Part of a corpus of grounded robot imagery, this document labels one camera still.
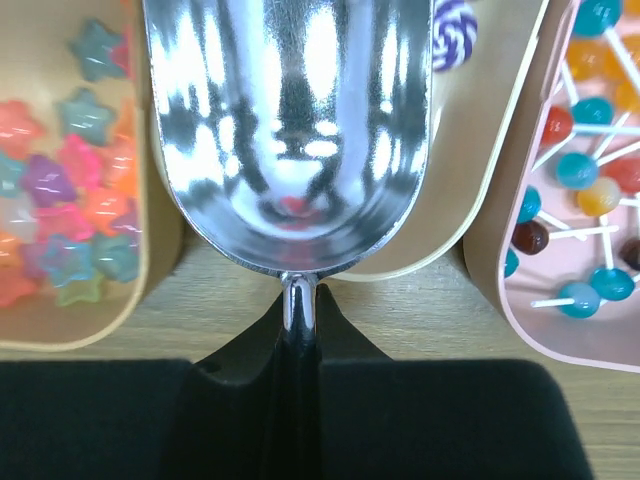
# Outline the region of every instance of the red lollipop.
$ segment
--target red lollipop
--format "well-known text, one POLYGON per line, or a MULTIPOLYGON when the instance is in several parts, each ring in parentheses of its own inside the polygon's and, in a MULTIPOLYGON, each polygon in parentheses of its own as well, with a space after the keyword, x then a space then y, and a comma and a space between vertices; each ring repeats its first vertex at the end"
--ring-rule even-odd
POLYGON ((540 145, 552 146, 562 142, 573 131, 573 117, 564 108, 553 106, 549 109, 547 122, 542 132, 540 145))
POLYGON ((602 168, 602 175, 613 178, 624 193, 640 193, 640 157, 621 158, 602 168))

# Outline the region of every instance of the silver scoop bowl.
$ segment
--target silver scoop bowl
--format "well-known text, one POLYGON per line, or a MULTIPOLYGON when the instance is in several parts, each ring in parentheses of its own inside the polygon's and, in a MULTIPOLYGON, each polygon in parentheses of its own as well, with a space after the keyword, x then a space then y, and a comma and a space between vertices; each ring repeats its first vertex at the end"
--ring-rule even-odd
POLYGON ((281 279, 285 337, 314 288, 381 248, 429 151, 431 0, 144 0, 166 178, 222 254, 281 279))

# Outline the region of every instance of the table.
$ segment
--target table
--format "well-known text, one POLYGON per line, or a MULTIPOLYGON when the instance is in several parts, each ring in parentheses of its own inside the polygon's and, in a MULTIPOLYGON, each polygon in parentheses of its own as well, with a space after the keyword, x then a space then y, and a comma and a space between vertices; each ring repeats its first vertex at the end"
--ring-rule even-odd
MULTIPOLYGON (((640 476, 640 375, 555 362, 526 346, 471 284, 460 246, 401 278, 328 283, 344 315, 394 358, 525 358, 543 364, 567 397, 597 477, 640 476)), ((198 360, 258 319, 279 292, 275 279, 232 264, 189 233, 175 273, 111 336, 60 354, 3 351, 0 360, 198 360)))

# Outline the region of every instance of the tray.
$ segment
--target tray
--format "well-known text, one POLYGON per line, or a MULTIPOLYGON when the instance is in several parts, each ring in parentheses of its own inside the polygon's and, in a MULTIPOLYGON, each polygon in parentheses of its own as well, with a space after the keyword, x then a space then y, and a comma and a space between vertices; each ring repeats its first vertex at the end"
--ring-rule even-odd
POLYGON ((54 156, 62 143, 54 107, 70 98, 78 87, 91 89, 100 103, 119 111, 132 100, 132 121, 138 158, 138 222, 142 230, 136 280, 108 282, 97 303, 55 306, 55 289, 45 283, 38 293, 0 309, 0 347, 26 350, 66 350, 104 337, 120 325, 140 299, 172 269, 181 246, 182 222, 173 208, 148 152, 148 86, 141 74, 137 6, 118 0, 8 0, 0 20, 3 38, 0 61, 0 101, 25 101, 48 135, 33 148, 54 156), (96 18, 114 32, 132 31, 131 68, 134 79, 87 82, 69 44, 96 18))
MULTIPOLYGON (((625 26, 628 23, 623 21, 617 30, 623 33, 625 26)), ((557 79, 559 69, 555 60, 552 58, 549 68, 554 70, 557 79)), ((542 56, 536 58, 532 71, 543 71, 548 63, 542 56)), ((532 74, 527 79, 485 205, 465 235, 464 253, 469 273, 518 335, 537 351, 568 363, 640 372, 640 351, 637 349, 639 295, 603 304, 595 315, 586 319, 568 317, 555 307, 534 309, 531 306, 532 301, 553 298, 568 282, 589 280, 593 270, 604 264, 603 243, 599 236, 589 236, 584 242, 552 240, 539 255, 520 254, 520 267, 505 280, 505 259, 528 185, 540 190, 543 209, 547 213, 574 228, 597 226, 597 219, 587 219, 581 214, 568 198, 567 190, 560 188, 549 173, 563 153, 584 152, 585 149, 591 152, 599 143, 599 137, 581 137, 578 142, 570 142, 561 154, 532 173, 533 164, 539 157, 538 145, 548 111, 551 105, 564 103, 562 95, 540 96, 538 78, 532 74)), ((599 90, 597 81, 579 86, 583 98, 587 93, 604 93, 599 90)), ((634 124, 638 125, 638 122, 632 116, 627 125, 634 124)), ((608 151, 633 141, 633 138, 617 138, 608 151)), ((617 253, 629 235, 633 235, 630 231, 637 232, 637 215, 633 210, 619 206, 608 215, 611 225, 620 226, 620 231, 611 237, 616 267, 628 270, 632 277, 637 272, 627 269, 617 253)))
MULTIPOLYGON (((433 77, 434 137, 420 197, 386 246, 337 278, 384 280, 428 265, 460 239, 482 204, 549 2, 472 5, 479 24, 473 55, 433 77)), ((546 25, 557 29, 554 19, 547 16, 546 25)))

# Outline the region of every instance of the black object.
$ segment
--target black object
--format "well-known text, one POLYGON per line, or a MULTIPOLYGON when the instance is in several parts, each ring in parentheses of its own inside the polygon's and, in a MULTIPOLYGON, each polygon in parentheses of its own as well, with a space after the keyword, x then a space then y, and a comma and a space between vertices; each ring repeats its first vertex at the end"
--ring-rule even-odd
POLYGON ((541 367, 394 362, 326 286, 316 309, 306 383, 292 381, 282 298, 195 365, 0 364, 0 478, 593 478, 541 367))

